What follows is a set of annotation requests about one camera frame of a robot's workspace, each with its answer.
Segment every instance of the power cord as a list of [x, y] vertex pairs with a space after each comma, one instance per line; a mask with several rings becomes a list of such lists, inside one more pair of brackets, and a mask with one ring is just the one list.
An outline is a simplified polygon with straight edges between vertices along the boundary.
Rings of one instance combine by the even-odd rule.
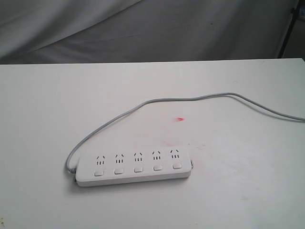
[[100, 132], [102, 129], [104, 129], [105, 127], [109, 126], [111, 123], [117, 121], [118, 119], [120, 118], [123, 118], [125, 117], [126, 115], [129, 115], [133, 112], [135, 112], [136, 110], [140, 109], [141, 107], [147, 105], [147, 104], [152, 104], [152, 103], [159, 103], [159, 102], [181, 102], [181, 101], [198, 101], [198, 100], [203, 100], [203, 99], [209, 99], [209, 98], [215, 98], [215, 97], [221, 97], [221, 96], [236, 96], [236, 97], [239, 97], [243, 100], [246, 100], [247, 102], [249, 103], [252, 103], [256, 106], [259, 106], [260, 108], [262, 109], [265, 109], [275, 115], [278, 115], [278, 116], [282, 116], [282, 117], [285, 117], [285, 118], [290, 118], [290, 119], [293, 119], [293, 120], [297, 120], [297, 121], [301, 121], [301, 122], [305, 122], [305, 118], [300, 118], [300, 117], [295, 117], [295, 116], [291, 116], [291, 115], [288, 115], [288, 114], [283, 114], [283, 113], [280, 113], [280, 112], [277, 112], [275, 110], [272, 110], [268, 107], [265, 107], [251, 99], [248, 99], [240, 94], [237, 94], [237, 93], [231, 93], [231, 92], [228, 92], [228, 93], [217, 93], [217, 94], [208, 94], [208, 95], [204, 95], [204, 96], [199, 96], [199, 97], [194, 97], [194, 98], [161, 98], [161, 99], [152, 99], [152, 100], [148, 100], [148, 101], [145, 101], [144, 103], [141, 103], [140, 105], [137, 105], [135, 108], [129, 110], [129, 111], [126, 111], [125, 113], [123, 114], [120, 114], [119, 116], [113, 118], [112, 120], [106, 122], [104, 125], [100, 126], [99, 128], [97, 128], [96, 130], [94, 130], [93, 132], [91, 132], [88, 136], [86, 136], [83, 140], [81, 140], [77, 145], [76, 147], [74, 147], [74, 149], [70, 152], [67, 160], [66, 160], [66, 168], [67, 170], [72, 173], [72, 174], [75, 174], [76, 173], [76, 168], [71, 168], [70, 167], [70, 160], [73, 156], [73, 154], [75, 153], [75, 151], [82, 146], [82, 144], [84, 144], [87, 140], [89, 140], [90, 138], [92, 138], [94, 135], [96, 135], [98, 132]]

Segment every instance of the electrical outlet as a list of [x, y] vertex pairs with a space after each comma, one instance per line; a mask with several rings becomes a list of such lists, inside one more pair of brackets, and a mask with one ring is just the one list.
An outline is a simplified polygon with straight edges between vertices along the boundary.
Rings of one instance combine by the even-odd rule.
[[161, 147], [102, 156], [83, 155], [78, 162], [76, 181], [79, 186], [87, 187], [174, 179], [189, 177], [191, 170], [185, 147]]

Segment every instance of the table surface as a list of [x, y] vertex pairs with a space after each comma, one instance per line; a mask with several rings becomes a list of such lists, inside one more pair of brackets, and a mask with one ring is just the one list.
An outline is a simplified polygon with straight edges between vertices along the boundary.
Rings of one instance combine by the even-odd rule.
[[64, 170], [152, 98], [236, 92], [305, 116], [301, 59], [2, 65], [0, 81], [0, 229], [304, 228], [305, 124], [231, 97], [147, 105], [71, 162], [186, 146], [188, 179], [85, 188]]

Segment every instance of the fabric backdrop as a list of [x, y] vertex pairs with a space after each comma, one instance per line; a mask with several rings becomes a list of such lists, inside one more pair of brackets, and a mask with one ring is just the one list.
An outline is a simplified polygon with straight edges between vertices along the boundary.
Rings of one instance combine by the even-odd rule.
[[0, 63], [275, 58], [296, 0], [0, 0]]

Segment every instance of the white power strip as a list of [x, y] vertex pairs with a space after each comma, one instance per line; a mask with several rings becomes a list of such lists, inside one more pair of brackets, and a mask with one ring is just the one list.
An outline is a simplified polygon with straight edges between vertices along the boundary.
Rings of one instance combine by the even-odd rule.
[[79, 186], [112, 185], [189, 177], [192, 162], [185, 147], [84, 155], [79, 159]]

